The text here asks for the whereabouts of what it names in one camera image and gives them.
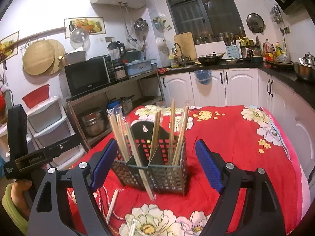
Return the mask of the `person left hand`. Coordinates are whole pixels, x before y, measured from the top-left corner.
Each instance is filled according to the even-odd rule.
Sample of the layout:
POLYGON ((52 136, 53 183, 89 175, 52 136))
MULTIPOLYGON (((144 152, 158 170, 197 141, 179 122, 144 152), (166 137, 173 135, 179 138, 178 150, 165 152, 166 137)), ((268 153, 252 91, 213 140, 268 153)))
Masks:
POLYGON ((23 193, 28 191, 32 186, 32 181, 30 180, 16 180, 12 185, 11 189, 11 199, 16 207, 19 214, 25 219, 29 219, 31 213, 30 208, 28 207, 23 193))

